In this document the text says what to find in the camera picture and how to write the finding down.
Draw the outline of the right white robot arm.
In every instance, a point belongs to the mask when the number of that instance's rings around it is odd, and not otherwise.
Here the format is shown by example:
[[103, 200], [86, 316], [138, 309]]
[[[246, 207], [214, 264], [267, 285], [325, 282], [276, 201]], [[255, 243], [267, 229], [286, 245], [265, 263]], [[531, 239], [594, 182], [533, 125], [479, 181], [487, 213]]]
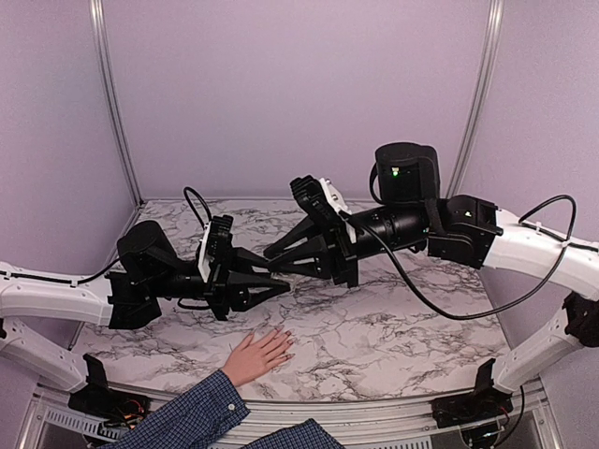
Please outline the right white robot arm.
[[481, 366], [463, 410], [482, 419], [542, 370], [598, 343], [598, 247], [473, 196], [440, 195], [430, 146], [389, 143], [375, 151], [369, 186], [376, 206], [353, 213], [327, 179], [294, 179], [303, 220], [264, 252], [276, 272], [358, 284], [358, 263], [408, 249], [480, 269], [498, 268], [558, 284], [568, 296], [552, 318], [507, 355]]

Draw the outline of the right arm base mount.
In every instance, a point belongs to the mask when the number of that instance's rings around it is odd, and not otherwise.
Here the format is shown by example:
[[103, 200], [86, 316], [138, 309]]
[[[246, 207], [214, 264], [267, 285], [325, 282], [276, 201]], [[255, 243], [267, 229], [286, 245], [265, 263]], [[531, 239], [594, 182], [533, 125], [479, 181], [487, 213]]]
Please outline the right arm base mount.
[[482, 364], [475, 376], [471, 392], [455, 394], [431, 401], [432, 417], [437, 427], [446, 428], [474, 423], [510, 413], [514, 410], [512, 393], [495, 387], [492, 369], [495, 358]]

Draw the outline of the person's bare hand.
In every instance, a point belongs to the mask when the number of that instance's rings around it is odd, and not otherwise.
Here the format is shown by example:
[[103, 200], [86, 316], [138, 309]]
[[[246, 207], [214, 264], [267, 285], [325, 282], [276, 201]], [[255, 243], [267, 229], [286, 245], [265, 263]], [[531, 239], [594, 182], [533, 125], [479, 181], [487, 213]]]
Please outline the person's bare hand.
[[220, 370], [235, 387], [249, 384], [290, 360], [294, 342], [292, 333], [281, 327], [259, 340], [250, 333], [232, 350]]

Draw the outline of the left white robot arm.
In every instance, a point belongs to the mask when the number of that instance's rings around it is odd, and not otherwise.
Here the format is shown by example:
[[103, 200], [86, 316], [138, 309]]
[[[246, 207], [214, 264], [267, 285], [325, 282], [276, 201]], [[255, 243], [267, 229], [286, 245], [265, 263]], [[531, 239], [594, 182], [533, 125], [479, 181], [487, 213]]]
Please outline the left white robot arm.
[[99, 416], [119, 402], [109, 389], [103, 364], [73, 355], [24, 322], [25, 317], [58, 318], [117, 330], [145, 327], [161, 316], [162, 298], [192, 299], [224, 321], [232, 311], [289, 291], [273, 279], [261, 256], [232, 245], [228, 224], [209, 230], [192, 260], [181, 259], [160, 224], [134, 225], [117, 243], [121, 270], [105, 268], [88, 277], [1, 265], [1, 356], [28, 368], [67, 393], [80, 393]]

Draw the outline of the blue checkered sleeve forearm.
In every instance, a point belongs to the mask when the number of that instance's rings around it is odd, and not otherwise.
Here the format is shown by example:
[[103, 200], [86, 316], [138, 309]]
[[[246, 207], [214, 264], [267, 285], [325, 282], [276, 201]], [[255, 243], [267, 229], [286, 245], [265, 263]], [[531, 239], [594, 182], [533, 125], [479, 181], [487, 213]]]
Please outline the blue checkered sleeve forearm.
[[112, 449], [207, 448], [249, 414], [244, 401], [221, 371], [160, 407], [126, 432]]

